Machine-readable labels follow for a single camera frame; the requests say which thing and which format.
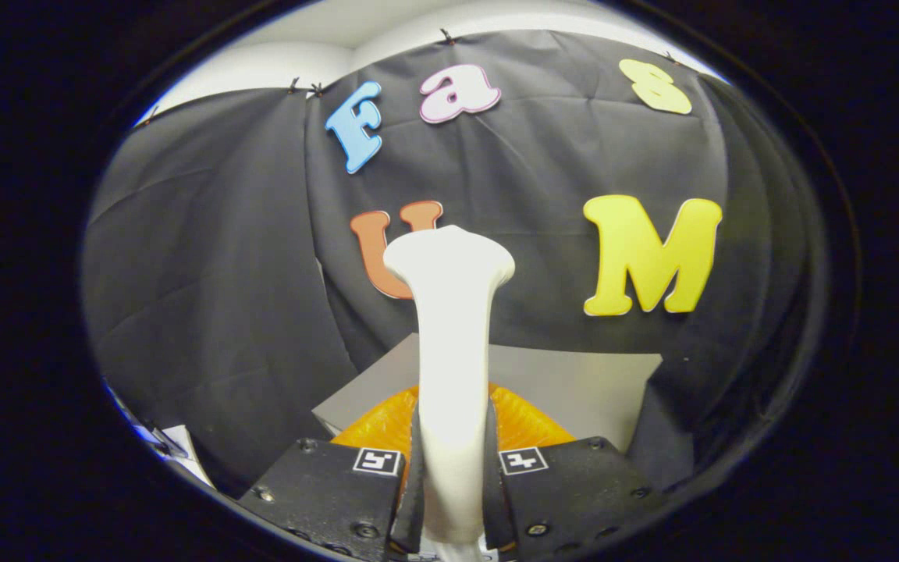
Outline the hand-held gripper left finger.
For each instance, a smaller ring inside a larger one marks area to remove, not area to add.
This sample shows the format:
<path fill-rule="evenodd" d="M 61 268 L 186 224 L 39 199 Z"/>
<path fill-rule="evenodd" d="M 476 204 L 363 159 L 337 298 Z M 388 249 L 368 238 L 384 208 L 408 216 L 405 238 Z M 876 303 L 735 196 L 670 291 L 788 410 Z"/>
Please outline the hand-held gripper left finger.
<path fill-rule="evenodd" d="M 418 388 L 404 389 L 331 440 L 293 442 L 240 505 L 293 537 L 364 561 L 420 550 Z"/>

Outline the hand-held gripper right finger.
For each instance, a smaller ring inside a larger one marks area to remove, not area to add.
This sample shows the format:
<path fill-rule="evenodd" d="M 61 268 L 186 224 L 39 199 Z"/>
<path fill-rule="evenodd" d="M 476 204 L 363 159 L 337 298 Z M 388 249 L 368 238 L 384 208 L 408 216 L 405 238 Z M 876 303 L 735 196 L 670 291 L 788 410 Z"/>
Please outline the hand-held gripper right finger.
<path fill-rule="evenodd" d="M 663 507 L 663 492 L 607 438 L 574 438 L 513 391 L 489 391 L 484 523 L 500 558 L 584 555 Z"/>

